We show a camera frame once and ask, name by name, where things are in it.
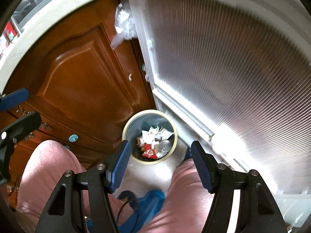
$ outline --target trash can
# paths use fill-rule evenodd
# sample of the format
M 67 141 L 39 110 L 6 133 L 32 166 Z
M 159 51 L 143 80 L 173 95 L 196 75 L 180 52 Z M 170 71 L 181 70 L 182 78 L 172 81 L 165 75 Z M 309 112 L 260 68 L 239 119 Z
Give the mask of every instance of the trash can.
M 150 127 L 163 127 L 174 134 L 168 139 L 172 144 L 170 152 L 160 159 L 151 159 L 142 156 L 141 149 L 137 146 L 137 138 L 141 137 L 142 130 L 149 130 Z M 153 165 L 166 160 L 172 155 L 177 144 L 177 130 L 172 120 L 163 112 L 158 110 L 144 110 L 134 115 L 125 125 L 122 140 L 128 140 L 131 143 L 131 157 L 142 164 Z

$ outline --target person's leg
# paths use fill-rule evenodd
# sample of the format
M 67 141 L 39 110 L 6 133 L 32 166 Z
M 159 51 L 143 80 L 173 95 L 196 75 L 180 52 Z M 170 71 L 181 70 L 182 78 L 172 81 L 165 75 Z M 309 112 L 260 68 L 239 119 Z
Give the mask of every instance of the person's leg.
M 201 233 L 214 195 L 203 188 L 192 159 L 174 171 L 163 208 L 139 233 Z M 230 223 L 229 231 L 235 225 Z
M 52 140 L 42 142 L 32 153 L 22 176 L 17 197 L 17 211 L 40 217 L 52 191 L 65 171 L 84 172 L 76 156 L 60 143 Z M 90 205 L 87 191 L 83 191 L 84 213 L 90 217 Z M 109 195 L 114 215 L 123 201 Z M 126 205 L 120 222 L 124 222 L 133 213 Z

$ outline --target blue gripper pad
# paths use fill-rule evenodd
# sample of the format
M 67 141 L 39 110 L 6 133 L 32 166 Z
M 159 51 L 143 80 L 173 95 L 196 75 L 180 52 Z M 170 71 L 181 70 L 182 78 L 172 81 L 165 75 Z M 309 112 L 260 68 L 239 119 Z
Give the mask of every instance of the blue gripper pad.
M 210 194 L 213 194 L 215 191 L 209 169 L 214 170 L 214 166 L 210 162 L 199 141 L 192 142 L 191 155 L 203 187 L 207 189 Z
M 29 97 L 27 89 L 19 89 L 13 93 L 4 96 L 0 102 L 0 111 L 7 111 L 22 102 L 26 101 Z
M 131 155 L 131 144 L 127 140 L 123 140 L 115 154 L 110 155 L 109 165 L 106 171 L 106 179 L 110 182 L 109 189 L 114 193 L 120 187 L 128 160 Z

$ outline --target plastic packaging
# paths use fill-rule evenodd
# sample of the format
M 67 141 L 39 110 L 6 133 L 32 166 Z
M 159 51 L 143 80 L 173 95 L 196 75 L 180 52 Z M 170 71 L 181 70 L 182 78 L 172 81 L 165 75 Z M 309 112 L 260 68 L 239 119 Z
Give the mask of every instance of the plastic packaging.
M 123 40 L 137 38 L 134 18 L 128 0 L 122 0 L 117 6 L 114 27 L 117 35 L 111 41 L 111 48 L 115 49 Z

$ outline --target beige rim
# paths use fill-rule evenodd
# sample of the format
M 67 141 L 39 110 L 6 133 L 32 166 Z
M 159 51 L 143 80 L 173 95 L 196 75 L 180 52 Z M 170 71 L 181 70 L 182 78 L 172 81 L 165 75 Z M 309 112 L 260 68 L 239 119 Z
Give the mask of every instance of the beige rim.
M 126 132 L 128 131 L 128 127 L 130 126 L 130 124 L 136 120 L 138 117 L 140 116 L 143 116 L 145 114 L 157 114 L 157 115 L 160 115 L 160 116 L 163 116 L 165 119 L 167 119 L 170 124 L 172 125 L 173 127 L 173 131 L 174 131 L 174 143 L 173 143 L 173 146 L 172 146 L 172 149 L 170 150 L 170 152 L 164 156 L 163 158 L 157 160 L 157 161 L 152 161 L 152 162 L 147 162 L 147 161 L 142 161 L 142 160 L 139 160 L 137 158 L 135 158 L 132 154 L 131 154 L 131 158 L 133 158 L 135 161 L 141 163 L 141 164 L 145 164 L 145 165 L 155 165 L 157 163 L 160 163 L 164 160 L 166 160 L 169 156 L 172 155 L 172 153 L 174 152 L 175 148 L 176 148 L 176 145 L 177 145 L 177 138 L 178 138 L 178 134 L 177 134 L 177 129 L 176 129 L 176 126 L 175 124 L 173 123 L 173 121 L 166 115 L 164 114 L 163 112 L 161 111 L 158 111 L 158 110 L 144 110 L 144 111 L 141 111 L 139 113 L 137 113 L 136 115 L 133 115 L 131 117 L 130 120 L 128 120 L 128 122 L 126 123 L 124 129 L 123 129 L 123 133 L 122 133 L 122 140 L 125 140 L 125 134 Z

